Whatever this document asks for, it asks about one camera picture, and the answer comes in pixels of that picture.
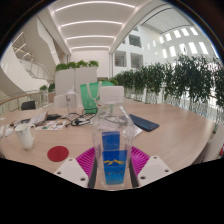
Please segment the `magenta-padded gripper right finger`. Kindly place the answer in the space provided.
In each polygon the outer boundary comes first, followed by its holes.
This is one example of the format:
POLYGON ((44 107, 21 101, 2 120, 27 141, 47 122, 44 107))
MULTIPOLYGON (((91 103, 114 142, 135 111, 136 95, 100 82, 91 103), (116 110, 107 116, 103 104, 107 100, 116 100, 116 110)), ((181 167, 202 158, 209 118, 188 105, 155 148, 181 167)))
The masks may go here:
POLYGON ((149 156, 136 147, 131 151, 129 169, 133 188, 143 187, 172 173, 159 156, 149 156))

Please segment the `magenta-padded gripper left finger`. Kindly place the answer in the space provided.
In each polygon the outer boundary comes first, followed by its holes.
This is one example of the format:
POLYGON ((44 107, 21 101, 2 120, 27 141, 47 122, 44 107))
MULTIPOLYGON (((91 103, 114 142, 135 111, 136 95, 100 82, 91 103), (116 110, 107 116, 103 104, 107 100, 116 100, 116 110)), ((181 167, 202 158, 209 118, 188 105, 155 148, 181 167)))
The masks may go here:
POLYGON ((67 158, 54 174, 81 187, 94 188, 97 174, 94 148, 77 158, 67 158))

